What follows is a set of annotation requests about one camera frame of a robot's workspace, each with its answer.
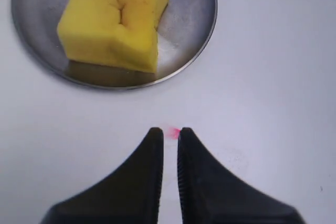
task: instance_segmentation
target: pink mark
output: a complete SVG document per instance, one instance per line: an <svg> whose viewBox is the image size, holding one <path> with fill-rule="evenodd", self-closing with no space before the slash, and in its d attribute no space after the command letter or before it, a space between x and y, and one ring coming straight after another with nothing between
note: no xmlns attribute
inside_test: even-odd
<svg viewBox="0 0 336 224"><path fill-rule="evenodd" d="M177 140L177 139L179 139L180 131L181 130L178 129L178 128L170 127L167 135L168 135L168 137L170 137L174 140Z"/></svg>

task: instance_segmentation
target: yellow sponge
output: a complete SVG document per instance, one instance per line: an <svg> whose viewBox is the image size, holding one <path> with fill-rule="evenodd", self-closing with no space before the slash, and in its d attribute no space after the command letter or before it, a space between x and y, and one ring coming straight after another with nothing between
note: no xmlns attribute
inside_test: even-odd
<svg viewBox="0 0 336 224"><path fill-rule="evenodd" d="M156 28L168 1L69 0L57 33L70 60L156 72Z"/></svg>

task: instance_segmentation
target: white table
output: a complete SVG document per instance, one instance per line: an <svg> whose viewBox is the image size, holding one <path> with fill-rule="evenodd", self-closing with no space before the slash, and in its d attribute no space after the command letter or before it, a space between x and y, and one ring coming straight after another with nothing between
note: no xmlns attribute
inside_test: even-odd
<svg viewBox="0 0 336 224"><path fill-rule="evenodd" d="M36 224L112 172L151 126L190 126L231 171L295 206L336 212L336 0L219 0L205 51L162 84L74 87L18 42L0 0L0 223ZM176 141L166 140L159 222L181 223Z"/></svg>

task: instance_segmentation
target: metal plate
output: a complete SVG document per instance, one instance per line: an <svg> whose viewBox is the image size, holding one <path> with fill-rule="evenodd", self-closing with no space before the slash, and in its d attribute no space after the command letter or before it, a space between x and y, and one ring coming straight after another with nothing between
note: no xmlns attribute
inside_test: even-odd
<svg viewBox="0 0 336 224"><path fill-rule="evenodd" d="M31 55L67 80L106 89L145 87L166 80L190 65L213 32L217 0L170 0L158 28L156 74L69 61L56 27L68 0L12 0L18 34Z"/></svg>

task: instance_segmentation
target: silver plate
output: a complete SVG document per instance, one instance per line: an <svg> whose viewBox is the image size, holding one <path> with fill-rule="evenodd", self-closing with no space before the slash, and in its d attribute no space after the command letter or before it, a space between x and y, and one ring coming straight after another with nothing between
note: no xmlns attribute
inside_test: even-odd
<svg viewBox="0 0 336 224"><path fill-rule="evenodd" d="M159 28L156 74L69 61L56 33L68 0L12 0L17 32L30 54L67 80L106 89L131 89L164 81L190 65L213 32L217 0L170 0Z"/></svg>

